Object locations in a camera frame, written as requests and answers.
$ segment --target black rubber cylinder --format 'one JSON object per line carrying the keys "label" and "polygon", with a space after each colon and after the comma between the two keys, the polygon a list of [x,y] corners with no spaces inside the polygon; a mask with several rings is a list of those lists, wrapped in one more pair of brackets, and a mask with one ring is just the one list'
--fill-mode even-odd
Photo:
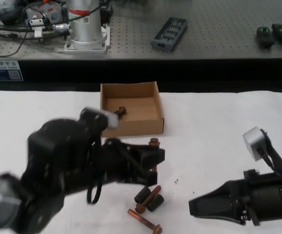
{"label": "black rubber cylinder", "polygon": [[150,212],[155,211],[162,203],[164,202],[164,198],[162,197],[162,195],[157,194],[153,200],[151,200],[148,204],[147,204],[147,209]]}
{"label": "black rubber cylinder", "polygon": [[144,187],[136,196],[135,196],[135,202],[138,204],[141,204],[144,202],[148,196],[150,196],[151,190],[148,187]]}

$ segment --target white tabletop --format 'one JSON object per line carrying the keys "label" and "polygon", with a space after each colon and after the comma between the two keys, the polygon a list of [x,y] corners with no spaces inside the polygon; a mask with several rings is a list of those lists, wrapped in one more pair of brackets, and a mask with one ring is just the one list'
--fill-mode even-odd
{"label": "white tabletop", "polygon": [[[161,224],[165,234],[282,234],[282,220],[251,222],[241,226],[223,220],[190,216],[188,201],[243,178],[243,171],[271,170],[256,162],[246,149],[242,135],[254,126],[268,132],[282,156],[282,94],[250,92],[240,94],[161,93],[165,115],[164,134],[158,136],[166,150],[158,166],[159,184],[165,202],[144,217]],[[57,117],[78,118],[85,106],[99,108],[99,93],[0,92],[0,173],[20,176],[27,164],[27,137],[46,121]],[[151,136],[123,137],[147,144]],[[103,186],[99,202],[86,204],[86,192],[71,195],[44,229],[43,234],[146,234],[151,233],[127,214],[134,209],[134,196],[142,186]],[[0,230],[0,234],[11,233]]]}

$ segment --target copper screw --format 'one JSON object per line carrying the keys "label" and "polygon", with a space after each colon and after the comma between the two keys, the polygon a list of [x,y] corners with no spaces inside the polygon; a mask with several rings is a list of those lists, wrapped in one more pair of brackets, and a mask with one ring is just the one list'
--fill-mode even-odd
{"label": "copper screw", "polygon": [[122,114],[126,114],[126,112],[127,112],[127,109],[126,109],[126,107],[124,107],[124,106],[120,106],[120,111],[122,112]]}
{"label": "copper screw", "polygon": [[126,114],[126,112],[127,112],[126,107],[120,106],[119,109],[115,111],[114,113],[118,115],[118,118],[120,119],[124,114]]}
{"label": "copper screw", "polygon": [[147,199],[146,199],[143,203],[136,205],[136,212],[138,212],[139,214],[144,213],[146,205],[155,197],[156,194],[159,193],[160,190],[161,190],[161,186],[158,185],[158,186],[151,192],[150,196],[148,196]]}
{"label": "copper screw", "polygon": [[158,138],[151,138],[150,142],[149,142],[149,145],[151,146],[160,146],[160,142],[159,142],[159,139]]}
{"label": "copper screw", "polygon": [[[160,142],[159,142],[159,139],[158,138],[151,138],[150,142],[149,142],[149,145],[151,146],[157,146],[159,147],[160,146]],[[153,172],[157,172],[157,166],[153,167],[152,168],[152,171]]]}
{"label": "copper screw", "polygon": [[138,220],[139,222],[143,223],[146,227],[151,229],[153,231],[153,234],[160,234],[160,233],[162,233],[162,228],[161,228],[161,226],[159,224],[158,225],[154,225],[149,220],[143,218],[141,215],[137,214],[136,212],[134,212],[131,209],[128,210],[128,214],[130,214],[136,220]]}

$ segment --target silver cylindrical robot base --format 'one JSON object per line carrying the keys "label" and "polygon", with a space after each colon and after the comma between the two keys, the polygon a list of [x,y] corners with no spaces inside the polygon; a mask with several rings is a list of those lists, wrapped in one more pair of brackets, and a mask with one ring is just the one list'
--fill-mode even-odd
{"label": "silver cylindrical robot base", "polygon": [[76,53],[106,53],[106,50],[110,46],[110,27],[101,27],[103,37],[98,41],[92,42],[75,42],[72,37],[67,37],[64,46],[64,53],[76,54]]}
{"label": "silver cylindrical robot base", "polygon": [[66,0],[71,35],[67,38],[64,52],[73,53],[106,53],[110,46],[110,28],[101,27],[99,0]]}

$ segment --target open cardboard box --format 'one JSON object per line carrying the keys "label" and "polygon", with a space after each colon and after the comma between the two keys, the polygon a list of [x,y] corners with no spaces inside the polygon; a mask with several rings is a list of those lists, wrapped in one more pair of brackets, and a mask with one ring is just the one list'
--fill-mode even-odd
{"label": "open cardboard box", "polygon": [[120,106],[127,109],[120,119],[120,127],[104,130],[102,137],[163,133],[164,115],[156,82],[101,84],[100,108],[115,112]]}

